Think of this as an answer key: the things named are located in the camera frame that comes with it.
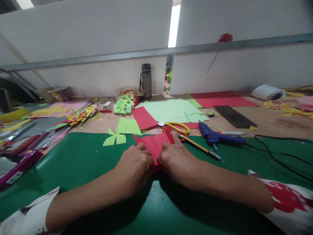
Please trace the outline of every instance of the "green cutting mat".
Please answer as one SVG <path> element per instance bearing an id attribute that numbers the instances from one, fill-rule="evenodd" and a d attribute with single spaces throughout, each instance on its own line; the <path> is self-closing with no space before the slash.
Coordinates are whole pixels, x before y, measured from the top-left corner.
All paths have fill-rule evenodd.
<path id="1" fill-rule="evenodd" d="M 126 135 L 125 144 L 102 147 L 108 134 L 69 133 L 40 162 L 0 195 L 0 221 L 19 208 L 57 186 L 61 192 L 81 186 L 113 169 L 122 153 L 135 141 Z M 207 146 L 205 139 L 191 139 Z M 253 138 L 247 142 L 262 148 Z M 271 150 L 283 151 L 307 161 L 313 144 L 291 140 L 264 140 Z M 297 184 L 313 190 L 312 185 L 257 150 L 219 145 L 218 162 L 185 144 L 199 159 L 247 174 L 248 169 L 272 180 Z M 311 169 L 299 160 L 277 157 L 306 172 Z M 277 234 L 280 231 L 257 211 L 244 205 L 216 198 L 171 182 L 163 172 L 154 174 L 145 188 L 128 200 L 85 216 L 65 233 L 94 234 Z"/>

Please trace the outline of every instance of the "metal rail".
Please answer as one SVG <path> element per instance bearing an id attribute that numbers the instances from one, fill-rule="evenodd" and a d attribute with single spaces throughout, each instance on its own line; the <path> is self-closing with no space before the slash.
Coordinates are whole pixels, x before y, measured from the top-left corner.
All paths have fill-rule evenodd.
<path id="1" fill-rule="evenodd" d="M 169 54 L 185 54 L 185 53 L 194 53 L 194 52 L 223 51 L 223 50 L 232 50 L 232 49 L 241 49 L 241 48 L 284 45 L 284 44 L 300 43 L 300 42 L 313 42 L 313 33 L 297 34 L 297 35 L 281 36 L 281 37 L 273 37 L 273 38 L 263 38 L 263 39 L 250 39 L 250 40 L 243 40 L 243 41 L 218 42 L 218 43 L 195 45 L 195 46 L 161 48 L 161 49 L 114 53 L 114 54 L 106 54 L 106 55 L 83 56 L 83 57 L 76 57 L 76 58 L 69 58 L 69 59 L 59 59 L 59 60 L 51 60 L 51 61 L 43 61 L 43 62 L 5 65 L 5 66 L 0 66 L 0 69 L 3 69 L 5 71 L 19 71 L 19 70 L 30 70 L 30 69 L 38 69 L 38 68 L 46 68 L 46 67 L 56 67 L 56 66 L 83 64 L 83 63 L 91 63 L 91 62 L 109 61 L 109 60 L 141 58 L 141 57 L 169 55 Z"/>

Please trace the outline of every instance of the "smartphone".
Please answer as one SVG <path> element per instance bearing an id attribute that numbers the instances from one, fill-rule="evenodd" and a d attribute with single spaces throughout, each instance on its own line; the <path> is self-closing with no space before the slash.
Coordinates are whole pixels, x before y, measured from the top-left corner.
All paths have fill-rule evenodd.
<path id="1" fill-rule="evenodd" d="M 234 110 L 228 105 L 216 105 L 215 110 L 219 112 L 227 121 L 237 128 L 249 128 L 250 126 L 257 127 L 258 125 L 247 119 L 245 116 Z"/>

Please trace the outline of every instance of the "wire basket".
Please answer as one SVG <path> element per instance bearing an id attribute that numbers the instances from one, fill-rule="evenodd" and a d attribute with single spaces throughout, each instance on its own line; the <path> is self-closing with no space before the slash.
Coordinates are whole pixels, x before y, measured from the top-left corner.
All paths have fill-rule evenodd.
<path id="1" fill-rule="evenodd" d="M 122 86 L 115 91 L 116 100 L 124 95 L 125 91 L 128 91 L 127 93 L 137 96 L 137 88 L 135 86 Z"/>

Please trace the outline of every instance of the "yellow scissors handle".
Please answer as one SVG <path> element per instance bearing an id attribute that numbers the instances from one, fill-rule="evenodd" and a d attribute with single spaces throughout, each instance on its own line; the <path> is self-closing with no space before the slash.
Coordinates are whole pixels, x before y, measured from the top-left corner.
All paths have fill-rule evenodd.
<path id="1" fill-rule="evenodd" d="M 178 132 L 182 132 L 182 133 L 185 133 L 185 134 L 190 134 L 190 129 L 186 125 L 184 125 L 182 123 L 179 123 L 179 122 L 167 122 L 166 125 L 169 125 L 172 129 L 174 129 L 174 130 L 176 130 Z M 181 130 L 181 129 L 173 126 L 173 125 L 181 126 L 181 127 L 185 128 L 186 130 L 183 131 L 183 130 Z"/>

